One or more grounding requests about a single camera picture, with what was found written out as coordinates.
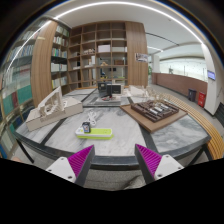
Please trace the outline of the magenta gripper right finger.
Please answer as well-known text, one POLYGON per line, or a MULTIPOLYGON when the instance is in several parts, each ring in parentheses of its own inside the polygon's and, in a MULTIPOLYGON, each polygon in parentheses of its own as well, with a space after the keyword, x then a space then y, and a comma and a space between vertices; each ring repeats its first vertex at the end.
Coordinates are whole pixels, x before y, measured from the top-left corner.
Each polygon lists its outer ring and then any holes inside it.
POLYGON ((135 145, 135 157, 147 184, 183 169, 169 154, 160 155, 142 145, 135 145))

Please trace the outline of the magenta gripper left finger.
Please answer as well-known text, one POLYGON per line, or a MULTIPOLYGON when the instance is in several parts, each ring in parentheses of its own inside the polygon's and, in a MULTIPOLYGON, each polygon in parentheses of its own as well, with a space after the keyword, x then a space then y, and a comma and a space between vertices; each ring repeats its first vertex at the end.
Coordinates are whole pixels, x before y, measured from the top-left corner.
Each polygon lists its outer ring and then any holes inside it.
POLYGON ((95 147, 91 145, 68 158, 58 158, 47 171, 83 187, 94 156, 95 147))

